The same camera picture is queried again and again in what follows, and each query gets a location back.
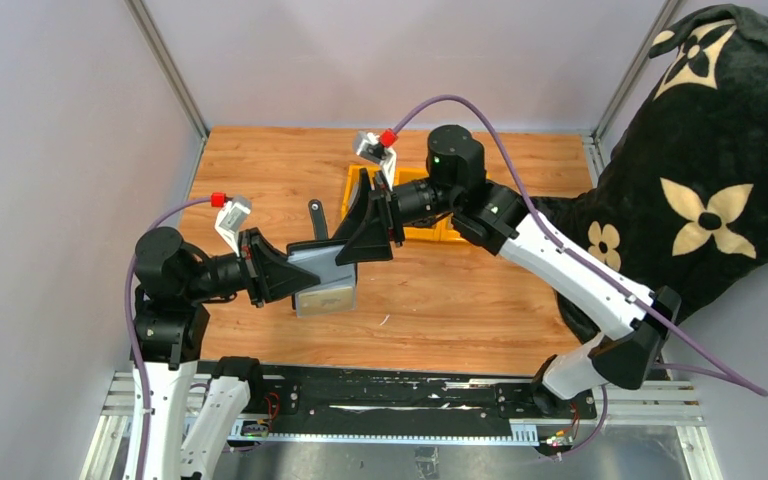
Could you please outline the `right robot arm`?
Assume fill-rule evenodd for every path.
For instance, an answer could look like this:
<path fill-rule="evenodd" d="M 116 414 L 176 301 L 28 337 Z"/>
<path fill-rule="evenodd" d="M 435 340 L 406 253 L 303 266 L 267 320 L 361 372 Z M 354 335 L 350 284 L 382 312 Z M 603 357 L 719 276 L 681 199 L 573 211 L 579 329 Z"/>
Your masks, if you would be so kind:
<path fill-rule="evenodd" d="M 392 132 L 361 132 L 355 154 L 377 172 L 361 172 L 351 207 L 335 233 L 340 265 L 389 261 L 408 225 L 450 216 L 470 244 L 540 277 L 598 329 L 577 349 L 549 357 L 531 381 L 531 403 L 556 417 L 579 393 L 613 385 L 636 390 L 647 380 L 673 326 L 680 300 L 668 288 L 652 290 L 595 264 L 528 200 L 490 180 L 485 149 L 458 125 L 427 138 L 424 178 L 394 181 Z"/>

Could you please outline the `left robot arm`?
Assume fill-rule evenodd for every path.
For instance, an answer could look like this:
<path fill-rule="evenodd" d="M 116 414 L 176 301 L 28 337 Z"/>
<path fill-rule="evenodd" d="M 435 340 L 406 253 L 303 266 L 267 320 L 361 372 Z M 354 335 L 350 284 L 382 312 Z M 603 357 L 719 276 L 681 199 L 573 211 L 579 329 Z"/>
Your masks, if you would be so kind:
<path fill-rule="evenodd" d="M 256 228 L 237 253 L 210 257 L 173 227 L 147 231 L 135 247 L 135 335 L 142 364 L 135 391 L 136 437 L 127 479 L 211 479 L 241 413 L 269 408 L 263 368 L 251 357 L 216 364 L 195 423 L 185 425 L 209 303 L 245 292 L 257 307 L 317 286 L 318 275 L 290 263 Z"/>

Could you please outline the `black leather card holder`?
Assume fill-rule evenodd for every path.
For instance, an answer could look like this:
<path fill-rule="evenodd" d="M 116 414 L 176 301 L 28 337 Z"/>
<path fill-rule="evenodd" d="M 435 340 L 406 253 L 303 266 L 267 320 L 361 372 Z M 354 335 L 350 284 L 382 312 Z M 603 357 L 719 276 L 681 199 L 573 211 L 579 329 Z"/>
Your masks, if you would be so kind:
<path fill-rule="evenodd" d="M 336 256 L 345 245 L 328 236 L 324 207 L 318 199 L 308 203 L 314 239 L 287 245 L 289 262 L 319 278 L 319 283 L 293 294 L 296 316 L 311 317 L 347 312 L 356 308 L 357 267 L 337 265 Z"/>

